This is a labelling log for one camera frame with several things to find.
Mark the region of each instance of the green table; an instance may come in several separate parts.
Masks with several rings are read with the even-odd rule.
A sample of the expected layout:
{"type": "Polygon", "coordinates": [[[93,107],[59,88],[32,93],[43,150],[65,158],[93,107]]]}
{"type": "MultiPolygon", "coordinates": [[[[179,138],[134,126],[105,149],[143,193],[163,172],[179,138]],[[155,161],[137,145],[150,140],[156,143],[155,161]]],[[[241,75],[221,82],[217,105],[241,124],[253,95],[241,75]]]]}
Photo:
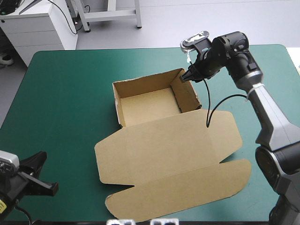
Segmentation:
{"type": "MultiPolygon", "coordinates": [[[[295,125],[300,125],[300,77],[281,45],[251,46],[250,51],[264,71],[264,83],[295,125]]],[[[40,178],[58,181],[55,197],[27,196],[20,205],[33,219],[52,221],[100,221],[113,218],[105,198],[127,187],[102,184],[94,146],[119,129],[112,82],[187,68],[179,48],[81,50],[38,52],[22,81],[0,130],[0,149],[20,159],[40,150],[48,159],[40,178]]],[[[204,84],[193,84],[207,108],[204,84]]],[[[242,93],[223,69],[209,80],[212,102],[242,93]]],[[[240,129],[243,147],[229,160],[247,158],[252,174],[237,195],[195,207],[168,217],[181,220],[267,220],[278,196],[255,162],[255,139],[260,124],[249,102],[233,98],[221,110],[231,111],[240,129]]],[[[10,220],[25,220],[13,212],[10,220]]]]}

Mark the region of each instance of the white drawer cabinet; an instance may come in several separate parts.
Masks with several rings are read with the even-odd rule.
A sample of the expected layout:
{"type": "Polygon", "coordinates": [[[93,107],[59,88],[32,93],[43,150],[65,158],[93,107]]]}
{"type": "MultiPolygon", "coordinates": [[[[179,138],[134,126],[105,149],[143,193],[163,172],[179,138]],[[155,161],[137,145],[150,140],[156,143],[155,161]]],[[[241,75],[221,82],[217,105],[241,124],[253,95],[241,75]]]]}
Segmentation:
{"type": "Polygon", "coordinates": [[[56,31],[7,34],[14,47],[61,44],[56,31]]]}
{"type": "Polygon", "coordinates": [[[54,25],[48,16],[11,19],[3,17],[5,16],[0,16],[0,26],[6,34],[55,30],[54,25]]]}
{"type": "MultiPolygon", "coordinates": [[[[74,50],[78,36],[73,34],[60,10],[43,0],[19,15],[32,0],[24,3],[9,15],[0,16],[0,27],[28,66],[33,55],[39,51],[74,50]]],[[[73,31],[69,10],[64,0],[54,0],[67,16],[73,31]]]]}

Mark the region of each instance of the open cardboard box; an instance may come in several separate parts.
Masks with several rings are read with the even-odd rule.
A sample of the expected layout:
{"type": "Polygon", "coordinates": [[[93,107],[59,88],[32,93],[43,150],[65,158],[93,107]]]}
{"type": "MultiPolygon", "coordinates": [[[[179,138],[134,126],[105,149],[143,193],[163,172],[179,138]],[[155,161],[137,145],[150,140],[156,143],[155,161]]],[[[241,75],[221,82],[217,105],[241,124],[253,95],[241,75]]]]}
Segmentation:
{"type": "Polygon", "coordinates": [[[112,84],[122,127],[177,115],[201,108],[191,82],[182,83],[184,69],[112,84]]]}
{"type": "Polygon", "coordinates": [[[134,185],[107,197],[117,218],[141,222],[210,203],[238,193],[249,179],[249,161],[220,163],[242,146],[232,114],[216,111],[207,129],[207,111],[191,83],[181,82],[184,72],[113,83],[123,128],[95,152],[103,183],[134,185]]]}

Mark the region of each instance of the drawer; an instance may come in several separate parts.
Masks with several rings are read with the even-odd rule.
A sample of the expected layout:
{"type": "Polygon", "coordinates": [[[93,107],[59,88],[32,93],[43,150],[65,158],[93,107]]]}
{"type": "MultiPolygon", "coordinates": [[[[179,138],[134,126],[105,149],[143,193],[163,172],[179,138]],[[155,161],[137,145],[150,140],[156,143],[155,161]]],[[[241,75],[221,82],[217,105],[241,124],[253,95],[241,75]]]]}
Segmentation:
{"type": "Polygon", "coordinates": [[[55,30],[48,16],[0,19],[0,27],[6,34],[55,30]]]}
{"type": "Polygon", "coordinates": [[[7,37],[14,47],[61,44],[60,38],[55,31],[10,33],[7,34],[7,37]]]}
{"type": "Polygon", "coordinates": [[[38,45],[38,46],[23,46],[15,48],[19,53],[22,60],[27,66],[29,66],[33,55],[39,51],[54,51],[54,50],[64,50],[63,45],[38,45]]]}

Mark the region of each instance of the white floor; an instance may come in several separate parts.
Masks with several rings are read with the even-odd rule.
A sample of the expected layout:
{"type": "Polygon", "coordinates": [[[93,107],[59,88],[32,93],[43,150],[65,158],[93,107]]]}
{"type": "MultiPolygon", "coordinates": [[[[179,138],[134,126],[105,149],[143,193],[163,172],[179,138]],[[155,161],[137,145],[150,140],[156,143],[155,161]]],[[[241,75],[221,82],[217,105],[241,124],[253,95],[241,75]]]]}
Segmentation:
{"type": "MultiPolygon", "coordinates": [[[[79,32],[77,49],[178,47],[182,39],[201,30],[211,38],[233,31],[247,34],[251,45],[289,47],[300,65],[300,0],[140,0],[142,29],[135,20],[91,23],[91,32],[79,32]]],[[[103,0],[85,0],[92,11],[103,10],[103,0]]],[[[118,9],[134,0],[117,0],[118,9]]],[[[0,69],[0,126],[26,71],[16,63],[0,69]]]]}

